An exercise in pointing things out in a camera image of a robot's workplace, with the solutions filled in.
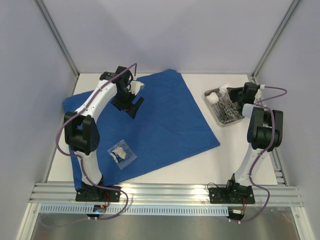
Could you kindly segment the white gauze pad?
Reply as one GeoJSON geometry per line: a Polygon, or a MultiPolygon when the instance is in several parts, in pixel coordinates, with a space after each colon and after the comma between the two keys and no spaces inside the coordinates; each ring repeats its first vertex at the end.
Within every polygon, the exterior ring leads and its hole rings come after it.
{"type": "Polygon", "coordinates": [[[228,87],[229,87],[228,84],[225,84],[225,85],[221,86],[221,87],[219,88],[219,93],[220,93],[221,95],[225,95],[225,94],[228,92],[228,87]]]}
{"type": "Polygon", "coordinates": [[[219,102],[219,96],[216,92],[211,92],[209,95],[206,96],[206,99],[211,105],[214,105],[219,102]]]}

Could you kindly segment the stainless steel instrument tray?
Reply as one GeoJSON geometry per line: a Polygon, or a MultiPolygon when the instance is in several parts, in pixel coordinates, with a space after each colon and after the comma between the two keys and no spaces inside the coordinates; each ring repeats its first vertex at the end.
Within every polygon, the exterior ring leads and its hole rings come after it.
{"type": "Polygon", "coordinates": [[[204,102],[220,127],[227,127],[241,122],[245,117],[238,111],[238,103],[232,102],[228,85],[204,92],[204,102]]]}

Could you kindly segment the blue surgical drape cloth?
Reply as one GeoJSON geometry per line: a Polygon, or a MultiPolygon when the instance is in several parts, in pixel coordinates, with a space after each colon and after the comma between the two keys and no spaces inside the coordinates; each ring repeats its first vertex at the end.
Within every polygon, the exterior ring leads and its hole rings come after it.
{"type": "MultiPolygon", "coordinates": [[[[140,77],[144,83],[137,99],[144,101],[132,119],[126,112],[108,103],[96,125],[100,142],[96,150],[104,186],[110,186],[147,174],[219,146],[182,75],[168,69],[140,77]],[[119,169],[108,150],[124,140],[137,158],[119,169]]],[[[74,112],[90,96],[85,92],[63,102],[65,114],[74,112]]],[[[82,188],[78,159],[69,147],[75,188],[82,188]]]]}

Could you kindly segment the clear packet with gloves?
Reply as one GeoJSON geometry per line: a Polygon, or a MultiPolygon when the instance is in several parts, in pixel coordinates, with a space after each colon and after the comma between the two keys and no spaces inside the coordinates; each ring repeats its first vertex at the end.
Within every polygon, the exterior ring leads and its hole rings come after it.
{"type": "Polygon", "coordinates": [[[121,140],[112,146],[108,150],[108,153],[121,170],[130,165],[137,158],[136,154],[124,140],[121,140]]]}

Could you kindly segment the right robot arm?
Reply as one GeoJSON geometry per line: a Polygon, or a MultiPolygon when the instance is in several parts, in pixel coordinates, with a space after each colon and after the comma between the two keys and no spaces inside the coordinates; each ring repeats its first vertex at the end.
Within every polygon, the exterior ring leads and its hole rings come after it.
{"type": "Polygon", "coordinates": [[[263,104],[261,91],[267,88],[252,82],[246,82],[243,87],[226,88],[230,100],[238,104],[241,115],[249,119],[247,152],[225,187],[225,196],[232,203],[250,198],[252,186],[256,185],[254,178],[263,160],[282,143],[284,113],[263,104]]]}

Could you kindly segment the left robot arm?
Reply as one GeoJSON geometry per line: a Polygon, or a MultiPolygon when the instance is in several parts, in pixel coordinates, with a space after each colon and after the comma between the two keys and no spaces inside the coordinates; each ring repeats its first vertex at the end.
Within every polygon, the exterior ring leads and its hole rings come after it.
{"type": "Polygon", "coordinates": [[[112,187],[105,187],[99,169],[97,148],[100,134],[97,121],[108,103],[119,111],[126,112],[132,119],[144,101],[136,98],[144,83],[138,81],[130,68],[119,66],[115,72],[104,72],[97,87],[87,100],[74,112],[64,115],[64,140],[78,159],[81,169],[81,189],[77,191],[78,202],[98,202],[104,199],[112,187]]]}

